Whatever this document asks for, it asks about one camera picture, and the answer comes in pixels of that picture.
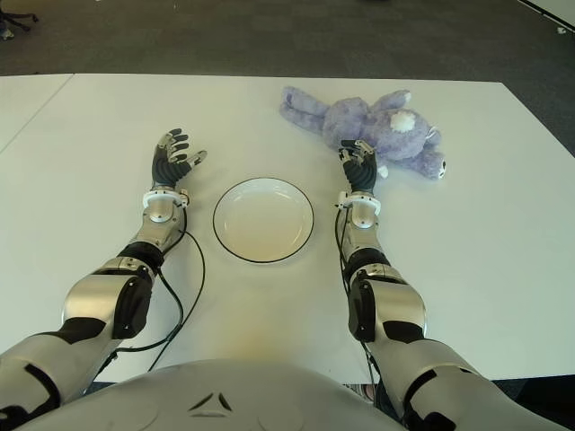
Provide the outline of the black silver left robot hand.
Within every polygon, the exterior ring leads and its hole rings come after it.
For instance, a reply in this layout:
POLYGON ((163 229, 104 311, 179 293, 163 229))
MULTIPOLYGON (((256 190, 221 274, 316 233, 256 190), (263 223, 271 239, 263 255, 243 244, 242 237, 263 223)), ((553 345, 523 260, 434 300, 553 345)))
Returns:
POLYGON ((191 152, 189 136, 181 128, 166 132, 158 141, 152 161, 152 187, 174 189, 195 166, 202 163, 208 152, 191 152))

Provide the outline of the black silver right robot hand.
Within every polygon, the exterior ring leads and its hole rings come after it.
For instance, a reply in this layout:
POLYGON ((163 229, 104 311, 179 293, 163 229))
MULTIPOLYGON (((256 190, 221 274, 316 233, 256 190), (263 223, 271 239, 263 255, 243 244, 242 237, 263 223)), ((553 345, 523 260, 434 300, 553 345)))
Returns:
POLYGON ((363 140, 341 140, 338 156, 351 190, 373 193, 378 175, 374 149, 363 140))

